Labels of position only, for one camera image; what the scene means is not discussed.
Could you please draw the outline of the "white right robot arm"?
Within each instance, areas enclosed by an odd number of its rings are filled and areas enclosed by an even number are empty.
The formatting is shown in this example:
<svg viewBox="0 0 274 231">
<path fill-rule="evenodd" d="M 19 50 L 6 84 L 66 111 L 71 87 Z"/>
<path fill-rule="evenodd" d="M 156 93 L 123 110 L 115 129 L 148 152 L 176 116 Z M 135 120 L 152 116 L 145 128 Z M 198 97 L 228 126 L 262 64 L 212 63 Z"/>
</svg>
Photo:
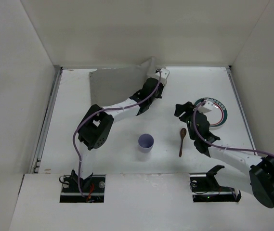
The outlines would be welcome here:
<svg viewBox="0 0 274 231">
<path fill-rule="evenodd" d="M 253 195 L 267 208 L 274 208 L 274 154 L 258 150 L 223 146 L 220 137 L 209 129 L 209 122 L 200 108 L 212 104 L 208 100 L 198 105 L 177 104 L 174 115 L 187 125 L 188 134 L 198 152 L 222 161 L 206 173 L 192 174 L 190 188 L 196 195 L 218 195 L 223 189 L 239 200 L 237 192 Z"/>
</svg>

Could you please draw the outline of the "lavender cup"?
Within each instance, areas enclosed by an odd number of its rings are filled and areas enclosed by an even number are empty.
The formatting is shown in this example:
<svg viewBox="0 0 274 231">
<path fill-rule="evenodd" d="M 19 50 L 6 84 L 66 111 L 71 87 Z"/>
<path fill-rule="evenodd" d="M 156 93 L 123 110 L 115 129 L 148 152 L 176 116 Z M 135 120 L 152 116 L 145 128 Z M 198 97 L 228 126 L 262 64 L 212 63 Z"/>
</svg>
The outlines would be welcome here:
<svg viewBox="0 0 274 231">
<path fill-rule="evenodd" d="M 142 134 L 138 138 L 138 148 L 142 153 L 149 153 L 154 146 L 154 138 L 150 134 Z"/>
</svg>

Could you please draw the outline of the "green rimmed white plate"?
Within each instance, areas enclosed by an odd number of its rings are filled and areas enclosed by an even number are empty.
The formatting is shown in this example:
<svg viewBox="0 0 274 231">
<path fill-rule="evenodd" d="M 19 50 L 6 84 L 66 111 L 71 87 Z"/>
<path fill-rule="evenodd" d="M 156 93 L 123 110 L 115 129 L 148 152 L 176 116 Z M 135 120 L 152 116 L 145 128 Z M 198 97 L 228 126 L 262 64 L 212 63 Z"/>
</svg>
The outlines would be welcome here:
<svg viewBox="0 0 274 231">
<path fill-rule="evenodd" d="M 213 102 L 213 110 L 208 113 L 204 113 L 207 116 L 207 120 L 209 122 L 209 126 L 211 128 L 221 127 L 228 118 L 228 112 L 226 107 L 222 102 L 215 98 L 201 98 L 195 101 L 194 105 L 198 106 L 203 101 L 212 101 Z"/>
</svg>

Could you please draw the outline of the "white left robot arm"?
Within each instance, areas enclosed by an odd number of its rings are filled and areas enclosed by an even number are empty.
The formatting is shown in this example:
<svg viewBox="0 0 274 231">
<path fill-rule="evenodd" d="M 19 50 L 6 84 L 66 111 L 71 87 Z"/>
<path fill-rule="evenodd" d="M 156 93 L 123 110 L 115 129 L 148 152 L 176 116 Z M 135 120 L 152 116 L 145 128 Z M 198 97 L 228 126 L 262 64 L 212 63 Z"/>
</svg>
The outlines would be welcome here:
<svg viewBox="0 0 274 231">
<path fill-rule="evenodd" d="M 125 101 L 107 107 L 94 104 L 89 108 L 72 138 L 73 147 L 78 155 L 78 173 L 74 181 L 80 193 L 89 185 L 92 173 L 86 178 L 82 177 L 83 154 L 79 151 L 76 140 L 85 144 L 88 151 L 100 148 L 106 142 L 114 123 L 146 112 L 155 99 L 162 98 L 164 86 L 162 77 L 149 77 L 142 88 Z"/>
</svg>

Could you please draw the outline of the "brown wooden spoon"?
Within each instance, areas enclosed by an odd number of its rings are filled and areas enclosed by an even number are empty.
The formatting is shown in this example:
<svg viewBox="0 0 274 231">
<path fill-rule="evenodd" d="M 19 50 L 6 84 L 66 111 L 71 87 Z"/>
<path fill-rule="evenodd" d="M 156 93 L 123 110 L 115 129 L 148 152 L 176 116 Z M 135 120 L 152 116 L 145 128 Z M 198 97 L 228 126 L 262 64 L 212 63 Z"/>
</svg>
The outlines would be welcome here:
<svg viewBox="0 0 274 231">
<path fill-rule="evenodd" d="M 183 153 L 183 140 L 184 140 L 186 134 L 187 134 L 186 128 L 182 128 L 182 129 L 180 130 L 181 144 L 180 144 L 180 150 L 179 150 L 179 157 L 181 157 L 181 156 L 182 156 L 182 153 Z"/>
</svg>

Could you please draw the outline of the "grey cloth placemat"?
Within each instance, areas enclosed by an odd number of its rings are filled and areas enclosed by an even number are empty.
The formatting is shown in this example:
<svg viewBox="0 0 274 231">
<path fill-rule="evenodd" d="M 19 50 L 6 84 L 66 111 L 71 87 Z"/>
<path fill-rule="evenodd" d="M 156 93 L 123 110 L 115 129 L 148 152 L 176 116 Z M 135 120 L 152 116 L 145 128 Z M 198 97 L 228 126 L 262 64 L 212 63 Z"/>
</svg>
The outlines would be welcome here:
<svg viewBox="0 0 274 231">
<path fill-rule="evenodd" d="M 91 103 L 100 107 L 120 103 L 140 90 L 155 71 L 156 59 L 151 57 L 140 65 L 90 72 Z"/>
</svg>

